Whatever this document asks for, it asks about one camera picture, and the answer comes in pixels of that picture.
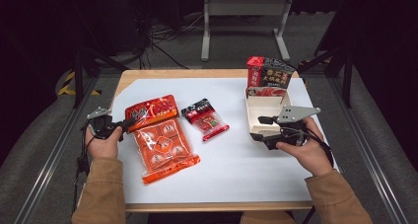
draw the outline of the white tabletop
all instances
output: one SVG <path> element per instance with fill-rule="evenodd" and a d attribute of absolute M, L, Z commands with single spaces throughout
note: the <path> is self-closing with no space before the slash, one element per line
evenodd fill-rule
<path fill-rule="evenodd" d="M 146 170 L 133 135 L 125 134 L 118 158 L 123 162 L 127 206 L 311 201 L 304 181 L 311 174 L 292 156 L 250 139 L 245 86 L 246 78 L 138 79 L 114 99 L 111 115 L 119 121 L 125 119 L 126 108 L 168 94 L 174 95 L 179 110 L 206 98 L 230 126 L 202 142 L 202 133 L 181 116 L 182 128 L 201 161 L 149 185 L 142 182 Z M 302 79 L 292 78 L 288 93 L 292 105 L 313 106 Z"/>

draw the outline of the brown jacket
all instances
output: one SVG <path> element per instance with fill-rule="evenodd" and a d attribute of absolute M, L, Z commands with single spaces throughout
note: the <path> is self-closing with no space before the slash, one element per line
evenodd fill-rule
<path fill-rule="evenodd" d="M 372 223 L 354 191 L 337 171 L 307 178 L 306 182 L 322 223 Z M 126 222 L 120 161 L 106 158 L 93 161 L 79 206 L 71 221 L 73 224 Z"/>

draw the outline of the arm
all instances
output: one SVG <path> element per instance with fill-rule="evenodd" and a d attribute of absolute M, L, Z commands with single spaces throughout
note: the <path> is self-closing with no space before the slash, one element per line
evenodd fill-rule
<path fill-rule="evenodd" d="M 307 128 L 322 141 L 314 119 L 304 119 Z M 333 170 L 320 145 L 313 139 L 307 140 L 303 146 L 293 146 L 279 142 L 277 148 L 298 159 L 299 163 L 313 174 L 307 178 L 307 186 L 322 223 L 372 223 L 353 189 L 336 170 Z"/>
<path fill-rule="evenodd" d="M 73 224 L 126 222 L 122 163 L 117 160 L 117 139 L 121 133 L 118 127 L 107 140 L 101 140 L 93 138 L 87 129 L 86 141 L 91 141 L 88 149 L 93 162 L 79 206 L 71 218 Z"/>

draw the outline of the hand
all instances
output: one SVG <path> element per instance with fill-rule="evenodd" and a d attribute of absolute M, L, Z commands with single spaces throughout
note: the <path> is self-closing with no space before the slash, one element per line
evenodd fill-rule
<path fill-rule="evenodd" d="M 122 127 L 118 126 L 108 139 L 99 139 L 94 138 L 90 128 L 86 128 L 86 145 L 92 158 L 117 158 L 117 141 L 121 134 Z"/>
<path fill-rule="evenodd" d="M 312 117 L 304 118 L 304 123 L 323 141 L 323 134 L 319 131 Z M 311 172 L 314 177 L 325 175 L 333 170 L 319 143 L 311 138 L 308 138 L 303 146 L 278 142 L 276 147 L 298 159 L 302 167 Z"/>

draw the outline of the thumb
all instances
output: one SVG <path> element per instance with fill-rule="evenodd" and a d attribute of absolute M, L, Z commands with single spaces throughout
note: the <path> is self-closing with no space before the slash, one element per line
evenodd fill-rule
<path fill-rule="evenodd" d="M 122 135 L 123 129 L 121 126 L 118 126 L 113 133 L 108 138 L 109 140 L 116 141 L 119 139 L 120 135 Z"/>
<path fill-rule="evenodd" d="M 290 145 L 290 144 L 285 143 L 285 142 L 278 142 L 276 144 L 276 147 L 278 149 L 280 149 L 280 150 L 282 150 L 282 151 L 284 151 L 284 152 L 286 152 L 286 153 L 294 156 L 294 157 L 295 157 L 295 155 L 298 152 L 298 147 L 297 146 L 293 146 L 293 145 Z"/>

